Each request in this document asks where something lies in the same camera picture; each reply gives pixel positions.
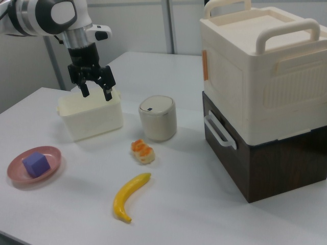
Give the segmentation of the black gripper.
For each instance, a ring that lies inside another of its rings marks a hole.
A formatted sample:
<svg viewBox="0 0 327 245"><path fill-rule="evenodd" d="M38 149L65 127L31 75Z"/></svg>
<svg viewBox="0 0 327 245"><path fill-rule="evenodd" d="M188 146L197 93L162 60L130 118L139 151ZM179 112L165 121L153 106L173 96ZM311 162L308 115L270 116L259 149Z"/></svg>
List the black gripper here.
<svg viewBox="0 0 327 245"><path fill-rule="evenodd" d="M116 85L110 66L101 67L97 46L92 43L81 48L69 48L72 64L68 72L73 84L81 90L83 97L89 96L86 80L97 83L104 92L105 100L112 99L112 88Z"/></svg>

